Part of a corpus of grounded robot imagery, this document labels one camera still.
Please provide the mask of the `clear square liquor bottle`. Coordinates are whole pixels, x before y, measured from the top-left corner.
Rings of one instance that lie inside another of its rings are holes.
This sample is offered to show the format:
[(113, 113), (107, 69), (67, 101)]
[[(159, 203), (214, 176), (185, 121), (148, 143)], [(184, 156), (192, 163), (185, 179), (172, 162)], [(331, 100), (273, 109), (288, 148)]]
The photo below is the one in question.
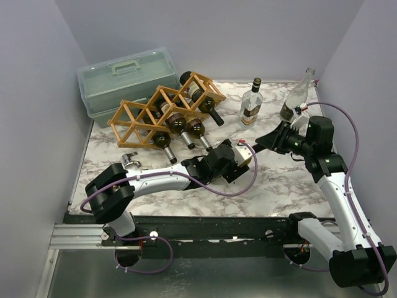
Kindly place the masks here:
[(264, 100), (263, 95), (259, 92), (261, 83), (260, 78), (255, 78), (251, 89), (243, 94), (239, 111), (239, 124), (243, 129), (253, 127), (257, 120)]

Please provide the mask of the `green wine bottle silver neck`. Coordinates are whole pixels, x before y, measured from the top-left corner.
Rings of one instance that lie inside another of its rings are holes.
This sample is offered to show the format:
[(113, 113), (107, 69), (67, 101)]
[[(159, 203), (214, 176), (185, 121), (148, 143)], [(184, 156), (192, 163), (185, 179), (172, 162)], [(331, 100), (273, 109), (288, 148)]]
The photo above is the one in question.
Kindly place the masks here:
[(187, 131), (194, 139), (197, 139), (202, 144), (206, 151), (210, 152), (213, 150), (212, 145), (205, 136), (205, 126), (199, 118), (187, 118)]

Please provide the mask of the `clear glass bottle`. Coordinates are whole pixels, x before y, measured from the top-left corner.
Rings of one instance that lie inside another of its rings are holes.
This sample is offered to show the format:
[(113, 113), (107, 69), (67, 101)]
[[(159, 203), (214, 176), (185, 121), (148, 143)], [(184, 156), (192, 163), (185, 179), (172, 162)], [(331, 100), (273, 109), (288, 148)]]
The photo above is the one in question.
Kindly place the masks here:
[(307, 68), (302, 80), (287, 94), (280, 110), (280, 120), (291, 122), (293, 118), (293, 109), (307, 101), (308, 88), (314, 74), (315, 68)]

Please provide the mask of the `green wine bottle black neck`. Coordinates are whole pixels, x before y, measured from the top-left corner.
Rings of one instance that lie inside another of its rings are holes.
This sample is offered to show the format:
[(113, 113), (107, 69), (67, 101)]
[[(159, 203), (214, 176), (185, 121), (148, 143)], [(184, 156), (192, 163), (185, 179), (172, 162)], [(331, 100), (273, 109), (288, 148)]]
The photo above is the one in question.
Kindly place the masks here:
[(181, 137), (188, 149), (195, 148), (194, 141), (187, 132), (187, 122), (181, 113), (172, 112), (167, 118), (167, 125), (172, 133)]

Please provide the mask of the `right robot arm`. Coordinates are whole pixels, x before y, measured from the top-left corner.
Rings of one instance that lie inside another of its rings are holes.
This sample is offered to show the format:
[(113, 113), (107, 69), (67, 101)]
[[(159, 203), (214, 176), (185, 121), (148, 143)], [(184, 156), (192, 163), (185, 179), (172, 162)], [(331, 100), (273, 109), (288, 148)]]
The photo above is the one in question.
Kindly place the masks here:
[(254, 149), (302, 156), (305, 168), (329, 202), (340, 233), (337, 237), (314, 215), (299, 213), (289, 216), (286, 238), (292, 243), (308, 240), (328, 262), (339, 287), (385, 282), (396, 261), (395, 249), (382, 243), (359, 206), (347, 166), (332, 149), (333, 135), (331, 119), (312, 116), (305, 136), (281, 122), (275, 130), (257, 138)]

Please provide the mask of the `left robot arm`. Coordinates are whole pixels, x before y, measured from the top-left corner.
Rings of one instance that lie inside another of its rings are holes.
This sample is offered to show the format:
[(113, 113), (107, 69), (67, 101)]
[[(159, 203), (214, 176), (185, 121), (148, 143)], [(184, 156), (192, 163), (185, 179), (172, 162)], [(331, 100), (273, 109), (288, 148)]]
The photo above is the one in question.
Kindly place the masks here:
[(206, 188), (213, 180), (228, 183), (249, 170), (252, 150), (244, 143), (220, 143), (203, 156), (185, 159), (167, 168), (128, 170), (121, 163), (108, 166), (86, 187), (83, 212), (91, 213), (96, 224), (108, 225), (117, 239), (131, 245), (137, 239), (136, 223), (127, 211), (133, 199), (164, 191)]

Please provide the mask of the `wine bottle in rack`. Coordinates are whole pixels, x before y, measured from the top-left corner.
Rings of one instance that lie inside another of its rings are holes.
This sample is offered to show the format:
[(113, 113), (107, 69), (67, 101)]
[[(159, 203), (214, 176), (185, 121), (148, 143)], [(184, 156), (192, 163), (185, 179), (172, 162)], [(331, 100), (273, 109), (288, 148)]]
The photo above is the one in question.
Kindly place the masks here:
[(163, 97), (158, 97), (154, 103), (154, 106), (157, 108), (160, 116), (163, 116), (164, 113), (169, 109), (169, 104)]

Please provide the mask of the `wooden wine rack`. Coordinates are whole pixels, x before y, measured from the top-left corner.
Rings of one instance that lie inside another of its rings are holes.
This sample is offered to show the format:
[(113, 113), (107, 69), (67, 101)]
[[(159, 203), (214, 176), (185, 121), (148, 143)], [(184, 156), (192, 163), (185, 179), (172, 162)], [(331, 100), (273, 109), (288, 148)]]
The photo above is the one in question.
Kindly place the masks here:
[(189, 116), (204, 121), (211, 117), (217, 125), (220, 118), (213, 113), (226, 99), (213, 80), (191, 71), (181, 76), (182, 87), (172, 89), (159, 85), (146, 104), (122, 100), (108, 121), (120, 148), (154, 148), (150, 144), (156, 132), (170, 132), (176, 116)]

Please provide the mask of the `green plastic toolbox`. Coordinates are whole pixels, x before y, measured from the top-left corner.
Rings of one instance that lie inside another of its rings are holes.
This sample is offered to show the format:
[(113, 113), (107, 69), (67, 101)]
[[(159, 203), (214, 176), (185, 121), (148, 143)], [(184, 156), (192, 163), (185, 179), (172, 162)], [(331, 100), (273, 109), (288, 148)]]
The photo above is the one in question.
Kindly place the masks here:
[(159, 85), (180, 86), (164, 47), (85, 66), (77, 76), (87, 114), (101, 128), (108, 126), (122, 100), (145, 104)]

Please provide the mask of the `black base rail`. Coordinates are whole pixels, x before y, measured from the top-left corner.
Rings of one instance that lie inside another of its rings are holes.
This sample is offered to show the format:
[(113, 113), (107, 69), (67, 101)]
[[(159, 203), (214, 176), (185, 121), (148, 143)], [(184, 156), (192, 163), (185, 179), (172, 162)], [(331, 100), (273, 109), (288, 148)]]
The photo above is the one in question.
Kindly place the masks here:
[(285, 217), (170, 217), (137, 216), (128, 241), (104, 227), (103, 246), (123, 257), (283, 258), (308, 262), (314, 249), (292, 230)]

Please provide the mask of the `aluminium rail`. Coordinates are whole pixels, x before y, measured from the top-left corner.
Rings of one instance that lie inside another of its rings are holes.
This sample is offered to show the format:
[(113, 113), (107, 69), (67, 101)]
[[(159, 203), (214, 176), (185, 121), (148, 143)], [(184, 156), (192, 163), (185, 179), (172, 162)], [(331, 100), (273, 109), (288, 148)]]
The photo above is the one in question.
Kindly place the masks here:
[(103, 229), (96, 224), (56, 224), (50, 238), (52, 250), (98, 250)]

